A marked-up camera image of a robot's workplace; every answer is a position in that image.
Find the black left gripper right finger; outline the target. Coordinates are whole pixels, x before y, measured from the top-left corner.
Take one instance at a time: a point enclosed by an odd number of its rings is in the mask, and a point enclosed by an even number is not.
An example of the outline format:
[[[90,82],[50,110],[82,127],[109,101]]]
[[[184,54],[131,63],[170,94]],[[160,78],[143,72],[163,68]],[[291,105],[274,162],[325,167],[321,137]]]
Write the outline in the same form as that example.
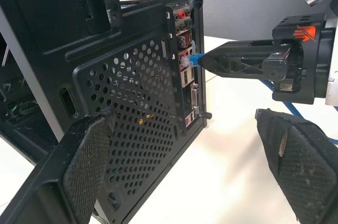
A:
[[[338,224],[338,147],[314,123],[257,109],[268,166],[301,224]]]

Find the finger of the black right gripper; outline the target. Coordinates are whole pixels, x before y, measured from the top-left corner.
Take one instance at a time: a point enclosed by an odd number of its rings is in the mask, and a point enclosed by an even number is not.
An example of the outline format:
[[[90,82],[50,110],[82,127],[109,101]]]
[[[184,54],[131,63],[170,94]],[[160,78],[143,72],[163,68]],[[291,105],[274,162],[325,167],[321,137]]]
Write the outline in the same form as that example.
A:
[[[283,80],[291,63],[290,45],[222,45],[198,58],[198,65],[223,78]]]
[[[222,44],[213,50],[217,50],[220,48],[242,48],[242,47],[255,47],[255,46],[261,46],[261,47],[276,47],[275,40],[245,40],[245,41],[229,41],[225,44]]]

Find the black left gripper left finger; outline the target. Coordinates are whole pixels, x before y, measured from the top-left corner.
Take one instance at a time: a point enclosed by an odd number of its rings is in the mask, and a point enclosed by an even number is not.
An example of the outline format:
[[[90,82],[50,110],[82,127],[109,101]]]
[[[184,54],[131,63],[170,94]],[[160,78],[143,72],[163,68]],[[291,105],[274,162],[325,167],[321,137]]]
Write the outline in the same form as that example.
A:
[[[99,195],[116,115],[105,109],[73,123],[35,166],[0,224],[88,224]]]

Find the black computer tower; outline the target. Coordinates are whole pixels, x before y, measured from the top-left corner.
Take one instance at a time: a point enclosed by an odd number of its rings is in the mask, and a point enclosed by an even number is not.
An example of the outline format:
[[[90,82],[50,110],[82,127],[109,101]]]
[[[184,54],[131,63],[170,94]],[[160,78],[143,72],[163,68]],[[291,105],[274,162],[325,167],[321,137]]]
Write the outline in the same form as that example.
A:
[[[116,115],[91,218],[128,224],[206,126],[203,0],[0,0],[0,136],[35,166]]]

